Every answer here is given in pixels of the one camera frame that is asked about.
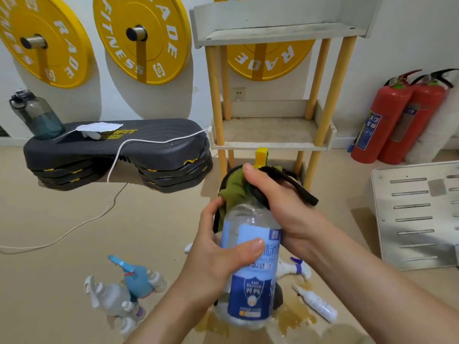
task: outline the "hand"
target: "hand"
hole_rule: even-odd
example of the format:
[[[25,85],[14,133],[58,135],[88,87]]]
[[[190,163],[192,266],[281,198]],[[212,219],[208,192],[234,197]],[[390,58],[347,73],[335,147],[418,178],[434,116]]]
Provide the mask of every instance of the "hand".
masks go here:
[[[282,245],[308,262],[308,242],[331,223],[316,209],[306,205],[292,185],[278,184],[266,173],[244,164],[244,176],[268,198],[271,212],[283,229]]]
[[[212,231],[213,215],[223,205],[218,197],[204,209],[193,247],[182,272],[174,284],[186,294],[194,310],[206,311],[222,294],[230,275],[255,262],[264,252],[262,239],[255,239],[234,248],[220,248]]]

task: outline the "charging cable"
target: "charging cable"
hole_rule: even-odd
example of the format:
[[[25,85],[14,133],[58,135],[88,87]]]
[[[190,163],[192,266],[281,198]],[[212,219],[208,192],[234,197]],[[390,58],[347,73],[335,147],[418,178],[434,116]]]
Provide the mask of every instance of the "charging cable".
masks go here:
[[[45,248],[45,247],[48,247],[48,246],[52,246],[54,245],[55,243],[57,243],[58,241],[61,241],[62,239],[64,239],[66,236],[68,236],[72,231],[74,231],[75,229],[77,228],[80,228],[81,226],[89,223],[89,222],[93,222],[95,220],[98,220],[100,218],[102,218],[103,216],[105,216],[106,213],[108,213],[112,208],[113,206],[115,205],[115,199],[116,197],[122,192],[123,189],[126,188],[126,186],[128,185],[127,183],[123,186],[123,188],[116,194],[116,196],[114,197],[113,199],[113,202],[112,202],[112,190],[110,188],[110,176],[112,174],[112,171],[113,169],[115,168],[115,165],[116,165],[116,162],[118,161],[118,157],[119,157],[119,154],[121,152],[121,149],[123,148],[123,146],[125,144],[127,144],[128,142],[132,142],[132,141],[138,141],[138,142],[145,142],[145,143],[148,143],[148,144],[168,144],[169,142],[173,142],[173,141],[177,141],[177,140],[183,140],[183,139],[187,139],[187,138],[192,138],[193,136],[196,136],[202,132],[207,132],[208,129],[204,129],[204,130],[201,130],[199,132],[195,132],[194,134],[191,134],[191,135],[188,135],[188,136],[183,136],[181,138],[174,138],[174,139],[170,139],[168,141],[149,141],[149,140],[140,140],[140,139],[129,139],[129,140],[126,140],[124,141],[118,148],[118,152],[116,153],[116,157],[115,157],[115,161],[113,162],[112,164],[112,167],[110,168],[110,171],[108,172],[108,175],[107,175],[107,186],[108,186],[108,193],[109,193],[109,197],[108,197],[108,204],[107,204],[107,207],[105,208],[105,210],[103,211],[103,213],[101,213],[99,216],[97,217],[94,217],[94,218],[91,218],[90,220],[87,220],[83,223],[80,223],[79,225],[73,227],[71,230],[69,230],[67,233],[65,233],[64,235],[62,235],[61,237],[59,237],[58,239],[56,239],[55,241],[53,241],[52,243],[49,243],[49,244],[46,244],[46,245],[41,245],[41,246],[29,246],[29,247],[14,247],[14,246],[0,246],[0,248],[11,248],[13,250],[37,250],[39,248]]]

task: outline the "left hand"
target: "left hand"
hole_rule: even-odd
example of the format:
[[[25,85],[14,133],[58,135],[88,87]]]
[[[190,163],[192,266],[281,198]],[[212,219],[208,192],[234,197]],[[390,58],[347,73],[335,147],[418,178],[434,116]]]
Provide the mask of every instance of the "left hand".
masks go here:
[[[218,197],[201,213],[199,229],[175,288],[190,301],[196,311],[206,311],[222,294],[230,275],[255,262],[264,252],[262,239],[254,239],[234,248],[220,248],[212,231],[213,216],[223,205]]]

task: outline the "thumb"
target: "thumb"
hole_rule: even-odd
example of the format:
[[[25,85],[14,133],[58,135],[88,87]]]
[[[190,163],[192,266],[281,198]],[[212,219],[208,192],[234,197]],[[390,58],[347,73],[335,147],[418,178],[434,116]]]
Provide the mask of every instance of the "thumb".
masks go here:
[[[267,173],[255,169],[249,163],[244,164],[243,170],[246,180],[258,187],[267,196],[268,200],[278,193],[280,185],[270,178]]]
[[[225,250],[224,265],[229,268],[230,273],[234,273],[255,262],[264,252],[264,249],[264,241],[260,238],[229,248]]]

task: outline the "gray water bottle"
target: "gray water bottle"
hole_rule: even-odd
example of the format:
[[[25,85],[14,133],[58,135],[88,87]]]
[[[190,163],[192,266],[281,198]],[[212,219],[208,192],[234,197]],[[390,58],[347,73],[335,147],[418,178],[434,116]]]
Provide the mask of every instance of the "gray water bottle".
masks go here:
[[[256,330],[266,325],[273,310],[281,227],[271,211],[253,195],[253,188],[248,186],[244,202],[226,214],[221,247],[232,248],[261,238],[266,244],[265,251],[255,263],[229,278],[215,314],[233,325]]]
[[[59,117],[45,99],[36,97],[27,89],[18,89],[14,93],[10,106],[37,139],[51,139],[65,132]]]

